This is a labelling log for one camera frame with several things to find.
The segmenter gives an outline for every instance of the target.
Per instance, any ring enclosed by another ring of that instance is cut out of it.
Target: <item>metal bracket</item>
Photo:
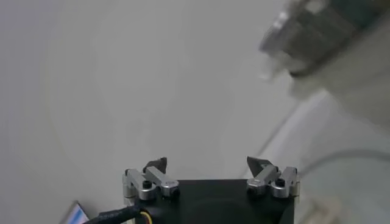
[[[280,175],[278,167],[265,165],[255,177],[247,180],[247,192],[252,196],[264,195],[269,184]]]
[[[297,169],[287,167],[278,179],[271,183],[271,193],[276,198],[288,198],[299,195],[299,179]]]
[[[145,170],[145,177],[161,188],[161,193],[164,197],[179,196],[179,182],[177,180],[170,179],[156,167],[147,167]]]
[[[126,170],[124,174],[124,197],[138,196],[140,200],[153,200],[156,197],[156,185],[136,169]]]

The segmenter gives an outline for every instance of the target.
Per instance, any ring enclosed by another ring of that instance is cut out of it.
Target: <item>blurry metal object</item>
[[[122,179],[127,185],[123,188],[125,198],[133,198],[135,192],[140,200],[153,200],[156,197],[156,185],[145,179],[142,173],[136,169],[126,170]]]
[[[252,196],[264,195],[268,185],[280,175],[278,167],[266,165],[254,178],[248,179],[247,192]]]
[[[307,75],[389,7],[387,0],[292,0],[264,36],[260,50],[291,75]]]
[[[164,197],[178,197],[180,194],[179,191],[179,182],[169,178],[167,175],[163,174],[156,167],[150,166],[146,168],[145,171],[146,179],[155,183],[161,189],[161,194]]]
[[[276,198],[299,196],[300,184],[297,184],[297,169],[287,167],[278,179],[271,183],[271,193]]]

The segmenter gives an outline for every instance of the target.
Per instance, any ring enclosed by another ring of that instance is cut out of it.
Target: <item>black screw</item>
[[[150,182],[149,180],[145,180],[142,182],[142,188],[143,189],[150,189],[152,188],[152,182]]]
[[[285,186],[286,186],[286,182],[285,182],[283,179],[277,179],[277,180],[275,181],[275,184],[276,184],[276,186],[278,186],[278,187],[285,187]]]

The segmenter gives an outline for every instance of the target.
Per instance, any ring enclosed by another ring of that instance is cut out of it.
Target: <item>cable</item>
[[[140,212],[140,214],[146,218],[148,224],[153,224],[152,217],[151,217],[151,215],[149,215],[149,213]]]

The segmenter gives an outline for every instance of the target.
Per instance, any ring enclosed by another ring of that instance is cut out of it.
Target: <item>white wall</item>
[[[121,173],[234,178],[294,108],[257,79],[283,0],[0,3],[2,223],[122,205]]]

